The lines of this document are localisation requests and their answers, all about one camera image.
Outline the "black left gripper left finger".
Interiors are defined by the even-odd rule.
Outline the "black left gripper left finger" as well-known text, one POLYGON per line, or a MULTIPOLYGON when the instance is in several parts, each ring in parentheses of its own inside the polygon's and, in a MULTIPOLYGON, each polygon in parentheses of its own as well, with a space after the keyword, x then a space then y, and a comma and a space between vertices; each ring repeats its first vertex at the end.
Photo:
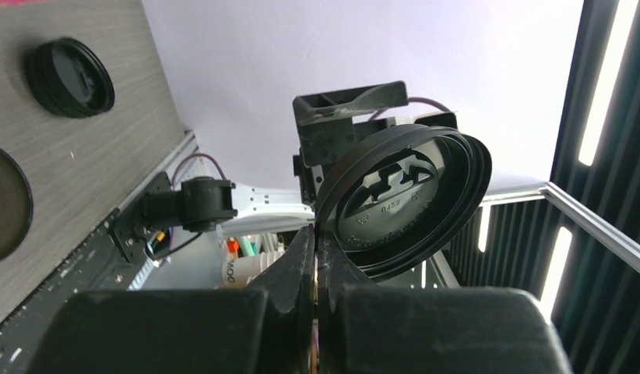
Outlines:
POLYGON ((315 230, 302 227, 282 256, 248 286, 265 291, 257 373, 309 373, 315 230))

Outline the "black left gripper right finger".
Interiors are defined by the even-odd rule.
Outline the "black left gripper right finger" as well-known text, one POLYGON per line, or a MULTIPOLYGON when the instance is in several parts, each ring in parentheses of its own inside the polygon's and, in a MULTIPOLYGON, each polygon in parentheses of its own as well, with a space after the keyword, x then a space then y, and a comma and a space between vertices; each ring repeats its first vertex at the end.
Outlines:
POLYGON ((319 372, 344 373, 349 342, 345 294, 374 282, 348 258, 331 231, 318 236, 317 259, 319 372))

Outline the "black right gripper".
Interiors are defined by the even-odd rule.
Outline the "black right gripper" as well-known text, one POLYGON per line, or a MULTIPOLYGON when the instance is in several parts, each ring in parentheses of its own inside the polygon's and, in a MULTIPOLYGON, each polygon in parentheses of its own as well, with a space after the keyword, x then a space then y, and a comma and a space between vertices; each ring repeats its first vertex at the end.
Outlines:
POLYGON ((360 141, 398 125, 384 111, 414 102, 403 81, 300 95, 292 108, 300 141, 293 156, 301 202, 312 206, 333 165, 360 141))

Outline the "black plastic cup lid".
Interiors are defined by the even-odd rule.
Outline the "black plastic cup lid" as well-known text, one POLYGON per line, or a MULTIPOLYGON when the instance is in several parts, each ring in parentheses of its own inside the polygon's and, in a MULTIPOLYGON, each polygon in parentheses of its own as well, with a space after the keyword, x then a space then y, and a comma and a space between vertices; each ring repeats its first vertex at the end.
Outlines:
POLYGON ((315 201, 319 252, 336 250, 373 281, 414 268, 482 203, 492 157, 457 129, 397 125, 360 141, 325 174, 315 201))

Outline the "stack of black lids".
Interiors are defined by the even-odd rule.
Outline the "stack of black lids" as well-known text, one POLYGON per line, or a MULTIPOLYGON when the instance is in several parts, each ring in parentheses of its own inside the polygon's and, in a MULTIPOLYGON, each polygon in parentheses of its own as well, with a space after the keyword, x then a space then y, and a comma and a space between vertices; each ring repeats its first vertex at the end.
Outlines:
POLYGON ((114 107, 109 72, 93 51, 72 37, 40 44, 26 53, 27 85, 37 103, 58 117, 82 119, 114 107))

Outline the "black coffee cup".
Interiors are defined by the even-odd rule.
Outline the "black coffee cup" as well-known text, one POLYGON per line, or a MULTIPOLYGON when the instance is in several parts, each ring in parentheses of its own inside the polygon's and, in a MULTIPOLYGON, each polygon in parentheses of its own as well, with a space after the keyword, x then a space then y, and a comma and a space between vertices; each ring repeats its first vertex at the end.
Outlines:
POLYGON ((33 193, 18 163, 0 147, 0 262, 15 252, 33 221, 33 193))

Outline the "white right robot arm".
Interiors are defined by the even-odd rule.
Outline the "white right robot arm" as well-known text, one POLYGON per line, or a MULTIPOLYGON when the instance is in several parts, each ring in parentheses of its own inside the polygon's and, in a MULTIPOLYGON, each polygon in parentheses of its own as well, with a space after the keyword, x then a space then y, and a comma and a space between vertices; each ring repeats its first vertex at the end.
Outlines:
POLYGON ((298 192, 276 190, 274 199, 270 199, 267 191, 235 184, 224 175, 181 181, 183 168, 193 159, 189 155, 177 166, 168 185, 159 174, 155 186, 136 200, 132 213, 123 213, 121 219, 136 233, 168 233, 174 227, 209 232, 223 222, 244 220, 252 213, 279 220, 304 220, 336 162, 366 138, 396 125, 394 118, 383 116, 388 109, 413 103, 425 103, 437 110, 421 115, 415 123, 456 128, 455 112, 437 101, 408 96, 403 81, 297 96, 292 106, 300 141, 299 152, 293 156, 298 192), (270 202, 274 204, 272 209, 267 207, 270 202))

